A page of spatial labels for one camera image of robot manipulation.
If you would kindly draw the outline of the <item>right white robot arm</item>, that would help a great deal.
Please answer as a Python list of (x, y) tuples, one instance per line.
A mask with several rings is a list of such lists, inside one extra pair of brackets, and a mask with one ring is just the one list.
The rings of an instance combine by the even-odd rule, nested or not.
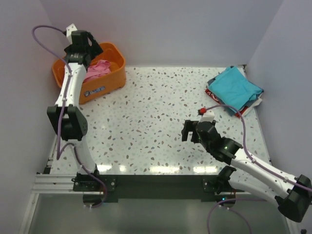
[(260, 184), (244, 185), (230, 175), (223, 175), (217, 179), (220, 190), (244, 190), (271, 200), (286, 218), (297, 223), (303, 220), (312, 202), (312, 182), (308, 177), (294, 176), (252, 156), (245, 145), (222, 137), (215, 128), (215, 121), (186, 120), (181, 133), (182, 141), (187, 141), (188, 134), (192, 133), (191, 141), (201, 144), (214, 159), (226, 163), (232, 171), (243, 170), (265, 185), (264, 188)]

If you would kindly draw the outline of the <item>pink t shirt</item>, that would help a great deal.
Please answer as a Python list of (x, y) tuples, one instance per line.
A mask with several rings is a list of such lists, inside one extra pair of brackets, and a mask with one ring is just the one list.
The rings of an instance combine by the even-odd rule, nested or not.
[(99, 60), (95, 65), (88, 68), (83, 82), (89, 82), (109, 74), (111, 72), (110, 65), (111, 63), (107, 60)]

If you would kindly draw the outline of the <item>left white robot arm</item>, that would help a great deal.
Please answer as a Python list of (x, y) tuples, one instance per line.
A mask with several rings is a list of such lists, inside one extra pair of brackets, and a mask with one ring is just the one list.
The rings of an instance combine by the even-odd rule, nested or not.
[(91, 61), (103, 50), (88, 31), (78, 30), (74, 25), (66, 29), (66, 37), (70, 45), (65, 48), (64, 78), (60, 94), (53, 106), (47, 108), (48, 118), (57, 135), (57, 159), (65, 150), (72, 146), (77, 164), (77, 174), (88, 175), (84, 186), (89, 191), (96, 191), (101, 186), (101, 179), (96, 176), (98, 169), (90, 155), (86, 141), (88, 123), (79, 109), (79, 97)]

